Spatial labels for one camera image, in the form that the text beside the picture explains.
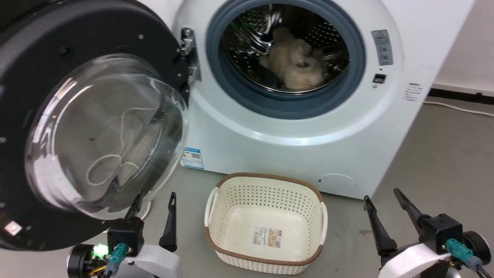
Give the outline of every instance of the basket handle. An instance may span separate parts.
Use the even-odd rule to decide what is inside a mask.
[[[214,206],[216,205],[216,199],[218,198],[217,191],[218,188],[215,187],[207,198],[206,210],[204,211],[204,227],[208,227],[211,222],[211,215],[214,211]]]
[[[328,232],[328,209],[323,202],[321,202],[321,212],[323,213],[323,231],[321,232],[320,245],[324,245],[324,241],[326,240],[326,233]]]

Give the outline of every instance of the white basket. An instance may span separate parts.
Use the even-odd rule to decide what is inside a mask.
[[[321,194],[306,182],[237,173],[209,195],[204,225],[208,242],[225,263],[297,274],[321,253],[328,212]]]

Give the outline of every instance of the black baseboard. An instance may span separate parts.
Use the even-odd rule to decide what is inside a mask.
[[[460,93],[440,89],[431,89],[428,96],[457,99],[468,102],[477,102],[483,104],[494,105],[494,96],[486,96],[481,93]]]

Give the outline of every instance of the front-loading washing machine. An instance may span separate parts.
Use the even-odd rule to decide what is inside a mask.
[[[0,247],[91,238],[179,163],[372,195],[473,1],[1,1]],[[316,87],[261,66],[281,26]]]
[[[287,176],[363,198],[391,164],[474,0],[169,2],[176,17],[162,18],[176,37],[194,29],[202,79],[190,88],[182,165]],[[260,65],[280,25],[324,52],[324,84],[288,90]]]

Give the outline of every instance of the white cord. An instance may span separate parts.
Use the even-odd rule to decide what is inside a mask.
[[[433,104],[433,105],[441,105],[441,106],[449,107],[449,108],[456,109],[456,110],[463,111],[463,112],[468,112],[468,113],[473,113],[473,114],[480,114],[480,115],[485,115],[485,116],[489,116],[489,117],[494,117],[494,114],[490,114],[490,113],[482,112],[482,111],[475,111],[475,110],[463,109],[463,108],[459,108],[459,107],[452,106],[452,105],[449,105],[449,104],[445,104],[445,103],[442,103],[442,102],[424,101],[424,103],[425,104]]]
[[[146,219],[146,217],[148,217],[148,214],[149,212],[151,211],[151,206],[152,206],[152,202],[149,201],[148,203],[148,207],[146,208],[146,211],[144,212],[144,214],[141,216],[141,220],[144,220]]]
[[[124,120],[125,120],[125,114],[127,113],[127,111],[131,111],[131,110],[145,110],[145,111],[153,111],[153,110],[156,110],[158,109],[158,107],[156,108],[139,108],[139,107],[133,107],[133,108],[128,108],[126,109],[122,115],[121,115],[121,122],[120,122],[120,151],[119,153],[121,153],[124,148],[125,148],[125,142],[124,142]],[[125,164],[128,164],[128,165],[131,165],[131,166],[134,166],[136,169],[139,169],[139,166],[137,166],[135,163],[132,163],[132,162],[124,162],[122,163],[122,156],[119,155],[119,154],[107,154],[107,155],[104,155],[98,159],[96,159],[92,164],[91,166],[89,166],[89,168],[87,169],[86,171],[86,183],[88,185],[91,185],[91,186],[100,186],[100,185],[103,185],[104,183],[106,183],[106,181],[110,178],[111,176],[111,173],[106,177],[106,179],[100,183],[93,183],[91,181],[91,179],[89,178],[89,174],[91,173],[92,169],[94,166],[96,166],[96,164],[98,164],[101,160],[107,158],[107,157],[116,157],[118,160],[119,160],[119,166],[118,167],[122,167],[123,165]]]

